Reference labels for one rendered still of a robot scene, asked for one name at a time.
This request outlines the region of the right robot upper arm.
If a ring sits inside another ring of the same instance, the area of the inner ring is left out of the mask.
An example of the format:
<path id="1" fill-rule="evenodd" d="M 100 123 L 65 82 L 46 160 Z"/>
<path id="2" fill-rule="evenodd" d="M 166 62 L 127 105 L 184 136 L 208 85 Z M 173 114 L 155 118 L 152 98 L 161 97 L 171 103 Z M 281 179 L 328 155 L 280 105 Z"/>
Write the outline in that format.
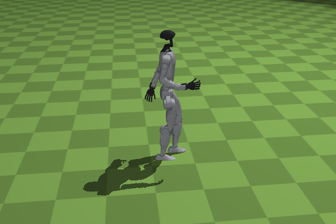
<path id="1" fill-rule="evenodd" d="M 166 78 L 165 76 L 166 76 L 166 74 L 168 72 L 169 65 L 171 63 L 171 58 L 170 57 L 171 57 L 170 55 L 164 55 L 162 57 L 162 60 L 161 60 L 161 71 L 160 71 L 160 77 L 159 77 L 160 84 L 161 84 L 161 80 L 163 78 Z"/>

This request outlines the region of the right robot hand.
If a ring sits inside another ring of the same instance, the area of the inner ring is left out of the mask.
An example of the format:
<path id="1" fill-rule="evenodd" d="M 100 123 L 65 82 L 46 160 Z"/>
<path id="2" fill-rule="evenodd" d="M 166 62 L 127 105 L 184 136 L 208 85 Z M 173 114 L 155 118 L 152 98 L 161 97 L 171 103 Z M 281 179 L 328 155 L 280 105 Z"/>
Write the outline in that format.
<path id="1" fill-rule="evenodd" d="M 200 87 L 200 80 L 198 82 L 194 82 L 196 80 L 196 78 L 192 81 L 192 82 L 189 82 L 188 84 L 187 83 L 182 83 L 181 85 L 186 85 L 186 90 L 187 89 L 190 89 L 190 90 L 198 90 L 199 87 Z M 198 83 L 198 84 L 196 84 Z"/>

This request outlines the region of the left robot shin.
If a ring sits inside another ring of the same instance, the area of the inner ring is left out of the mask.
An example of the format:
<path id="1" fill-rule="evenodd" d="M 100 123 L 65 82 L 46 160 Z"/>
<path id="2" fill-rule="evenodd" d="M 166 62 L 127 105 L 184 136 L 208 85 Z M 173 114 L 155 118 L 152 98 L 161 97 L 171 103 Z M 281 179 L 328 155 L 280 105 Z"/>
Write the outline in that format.
<path id="1" fill-rule="evenodd" d="M 181 133 L 181 128 L 182 128 L 182 120 L 181 120 L 180 124 L 175 124 L 172 131 L 171 131 L 171 135 L 172 135 L 172 138 L 173 138 L 172 146 L 174 148 L 177 148 L 176 144 L 178 144 L 178 140 L 179 140 L 180 133 Z"/>

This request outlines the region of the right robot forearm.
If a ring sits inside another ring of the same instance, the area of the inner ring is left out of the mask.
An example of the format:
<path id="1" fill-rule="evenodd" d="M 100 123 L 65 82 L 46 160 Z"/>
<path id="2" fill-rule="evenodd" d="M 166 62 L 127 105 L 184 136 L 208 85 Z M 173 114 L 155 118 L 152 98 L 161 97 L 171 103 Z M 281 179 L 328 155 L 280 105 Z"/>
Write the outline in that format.
<path id="1" fill-rule="evenodd" d="M 172 88 L 172 89 L 175 89 L 177 91 L 179 91 L 179 90 L 185 90 L 186 89 L 186 85 L 181 85 L 179 83 L 172 82 L 171 80 L 168 81 L 166 78 L 163 78 L 161 80 L 161 83 L 164 86 L 166 86 L 167 88 Z"/>

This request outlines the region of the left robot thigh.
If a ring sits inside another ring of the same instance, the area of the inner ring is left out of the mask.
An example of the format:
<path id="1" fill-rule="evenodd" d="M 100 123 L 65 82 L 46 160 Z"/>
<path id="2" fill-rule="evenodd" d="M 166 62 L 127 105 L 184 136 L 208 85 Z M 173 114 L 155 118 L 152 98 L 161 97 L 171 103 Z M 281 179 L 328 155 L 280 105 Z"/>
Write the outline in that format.
<path id="1" fill-rule="evenodd" d="M 176 104 L 176 109 L 177 109 L 177 117 L 176 117 L 176 122 L 175 124 L 180 124 L 181 120 L 182 120 L 182 109 L 181 109 L 181 104 L 180 101 L 177 97 L 177 95 L 175 94 L 175 92 L 173 91 L 173 97 L 172 99 L 175 100 L 175 104 Z"/>

